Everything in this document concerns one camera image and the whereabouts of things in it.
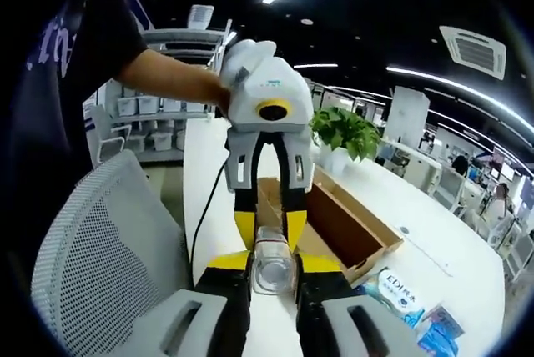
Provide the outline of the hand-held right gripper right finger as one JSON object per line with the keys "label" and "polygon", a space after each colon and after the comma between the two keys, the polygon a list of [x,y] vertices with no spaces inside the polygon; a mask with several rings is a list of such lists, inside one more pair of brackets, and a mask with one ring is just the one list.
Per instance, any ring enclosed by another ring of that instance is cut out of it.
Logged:
{"label": "hand-held right gripper right finger", "polygon": [[296,329],[304,356],[424,356],[384,304],[357,295],[331,259],[299,252]]}

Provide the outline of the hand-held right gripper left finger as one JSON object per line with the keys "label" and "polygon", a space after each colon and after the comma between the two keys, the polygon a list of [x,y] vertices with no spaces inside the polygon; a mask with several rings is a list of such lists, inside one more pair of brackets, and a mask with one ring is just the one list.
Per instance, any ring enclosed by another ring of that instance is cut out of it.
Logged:
{"label": "hand-held right gripper left finger", "polygon": [[248,250],[220,255],[193,290],[181,289],[133,322],[120,356],[240,356],[250,324]]}

